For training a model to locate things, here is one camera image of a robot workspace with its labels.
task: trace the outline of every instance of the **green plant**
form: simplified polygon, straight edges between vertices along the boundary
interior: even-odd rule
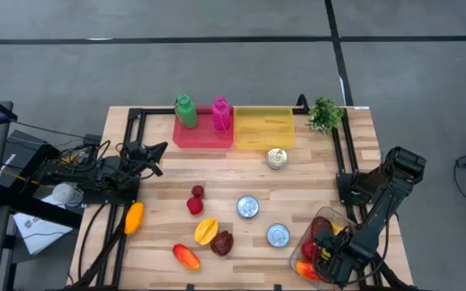
[[[320,133],[325,133],[332,129],[336,129],[345,111],[337,108],[335,101],[329,97],[319,97],[314,101],[314,107],[308,112],[311,115],[307,124],[312,129],[319,130]]]

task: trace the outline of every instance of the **wooden table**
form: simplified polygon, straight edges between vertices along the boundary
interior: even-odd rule
[[[347,110],[359,168],[369,171],[379,165],[380,159],[370,111]],[[109,108],[103,139],[111,141],[108,155],[117,154],[114,148],[123,140],[128,111],[128,107]],[[195,284],[196,289],[273,289],[275,284],[281,284],[283,289],[313,289],[290,270],[288,259],[321,207],[345,213],[335,183],[338,168],[332,137],[306,127],[307,116],[294,116],[295,144],[288,151],[289,164],[274,171],[266,165],[264,150],[180,149],[172,141],[175,118],[150,115],[146,119],[143,144],[168,141],[169,146],[160,164],[164,175],[143,181],[138,193],[146,214],[142,228],[127,238],[120,289],[185,289],[187,284]],[[349,169],[342,129],[340,136],[345,166]],[[205,210],[194,217],[186,208],[186,200],[191,196],[192,186],[198,184],[205,187]],[[252,220],[242,219],[236,212],[236,201],[243,195],[252,195],[260,202],[260,212]],[[80,234],[84,234],[97,208],[86,209]],[[233,249],[224,258],[214,254],[209,246],[197,245],[193,239],[197,224],[207,217],[218,220],[219,231],[233,233]],[[107,220],[108,206],[91,228],[83,254],[83,270],[101,250]],[[267,243],[265,232],[275,222],[289,228],[292,238],[288,247],[275,248]],[[70,269],[75,280],[82,237],[78,236]],[[201,260],[201,271],[190,272],[174,258],[172,247],[176,243],[183,243],[195,252]],[[380,251],[383,245],[384,232],[380,236]],[[115,257],[109,256],[107,284],[111,281]],[[413,283],[395,218],[391,220],[386,262],[405,283]]]

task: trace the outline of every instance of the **dark red fruit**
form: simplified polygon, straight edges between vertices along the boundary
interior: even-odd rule
[[[192,195],[199,199],[202,199],[202,197],[204,196],[204,187],[202,187],[201,185],[193,186]]]
[[[324,227],[329,227],[330,230],[332,230],[332,223],[328,221],[328,219],[324,217],[316,217],[312,221],[312,227],[311,227],[311,240],[314,241],[314,237],[316,236],[316,233],[324,228]]]
[[[197,197],[192,197],[186,201],[186,206],[190,210],[190,213],[193,215],[197,215],[201,213],[204,209],[204,205],[202,204],[202,200]]]
[[[312,257],[314,256],[314,249],[316,248],[316,245],[312,240],[304,243],[301,246],[301,253],[305,259],[308,259],[312,261]],[[321,250],[316,251],[316,258],[318,259],[321,256]]]

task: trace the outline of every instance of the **white paper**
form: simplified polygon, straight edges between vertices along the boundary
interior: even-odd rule
[[[47,196],[42,199],[43,202],[50,203],[52,205],[58,204],[53,197]],[[65,208],[64,205],[58,205],[57,207]],[[58,240],[62,235],[72,230],[71,227],[61,226],[57,223],[44,221],[38,217],[33,217],[27,214],[17,213],[14,215],[14,221],[19,232],[26,238],[32,234],[52,234],[62,232],[63,234],[52,234],[52,235],[34,235],[30,238],[26,238],[24,243],[30,255],[36,255],[40,251],[44,250],[47,246]]]

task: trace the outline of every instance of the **floor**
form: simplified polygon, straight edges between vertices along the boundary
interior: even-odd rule
[[[382,151],[400,145],[427,159],[424,181],[399,209],[415,284],[466,289],[466,200],[452,177],[466,154],[466,1],[334,0],[337,49],[322,38],[331,36],[325,3],[0,0],[0,100],[12,100],[23,122],[77,134],[101,133],[108,106],[169,105],[183,92],[198,103],[222,94],[237,105],[286,105],[304,93],[370,106]],[[147,43],[188,36],[318,41]],[[82,44],[88,38],[103,41]],[[24,130],[54,145],[69,140]],[[457,174],[466,192],[466,170]],[[74,242],[19,264],[15,287],[61,288]]]

